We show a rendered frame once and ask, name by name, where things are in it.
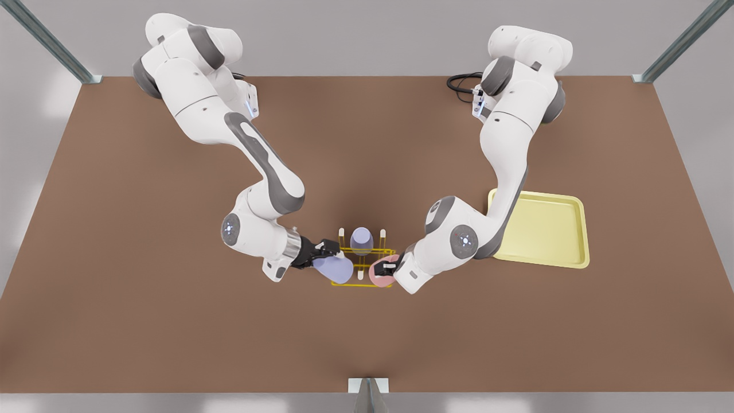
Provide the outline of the pink cup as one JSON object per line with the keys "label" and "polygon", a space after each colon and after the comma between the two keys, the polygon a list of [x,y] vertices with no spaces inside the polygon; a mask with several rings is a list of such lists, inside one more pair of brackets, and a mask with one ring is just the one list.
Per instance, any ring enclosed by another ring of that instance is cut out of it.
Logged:
{"label": "pink cup", "polygon": [[401,255],[394,254],[379,259],[369,269],[369,279],[373,285],[383,288],[395,282],[394,272],[400,264]]}

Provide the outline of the light blue cup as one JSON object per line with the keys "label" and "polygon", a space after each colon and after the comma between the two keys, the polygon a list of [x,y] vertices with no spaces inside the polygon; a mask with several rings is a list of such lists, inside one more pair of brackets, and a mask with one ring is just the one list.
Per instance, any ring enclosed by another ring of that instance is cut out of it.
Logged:
{"label": "light blue cup", "polygon": [[353,263],[344,256],[328,256],[314,259],[313,267],[335,284],[345,284],[352,277]]}

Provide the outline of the lavender cup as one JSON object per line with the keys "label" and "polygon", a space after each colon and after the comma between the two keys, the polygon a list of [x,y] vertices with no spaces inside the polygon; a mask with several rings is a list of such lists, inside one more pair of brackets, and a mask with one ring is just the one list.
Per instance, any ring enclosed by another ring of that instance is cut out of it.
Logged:
{"label": "lavender cup", "polygon": [[350,248],[357,256],[368,255],[374,248],[374,238],[365,227],[356,228],[350,238]]}

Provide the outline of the yellow tray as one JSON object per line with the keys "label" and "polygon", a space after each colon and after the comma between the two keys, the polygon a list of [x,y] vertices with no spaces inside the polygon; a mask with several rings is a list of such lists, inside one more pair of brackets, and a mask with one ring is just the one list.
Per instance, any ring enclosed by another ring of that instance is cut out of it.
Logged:
{"label": "yellow tray", "polygon": [[574,196],[521,191],[496,259],[585,268],[590,262],[584,204]]}

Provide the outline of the silver frame post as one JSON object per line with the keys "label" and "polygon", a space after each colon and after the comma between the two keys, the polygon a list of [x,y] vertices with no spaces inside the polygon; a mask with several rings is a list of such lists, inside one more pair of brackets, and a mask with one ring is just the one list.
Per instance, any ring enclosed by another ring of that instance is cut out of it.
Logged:
{"label": "silver frame post", "polygon": [[103,77],[90,73],[21,0],[0,0],[0,5],[82,84],[102,81]]}
{"label": "silver frame post", "polygon": [[713,0],[644,72],[633,74],[632,81],[652,84],[731,7],[734,7],[734,0]]}
{"label": "silver frame post", "polygon": [[356,393],[353,413],[389,413],[383,394],[389,392],[388,378],[349,378],[348,393]]}

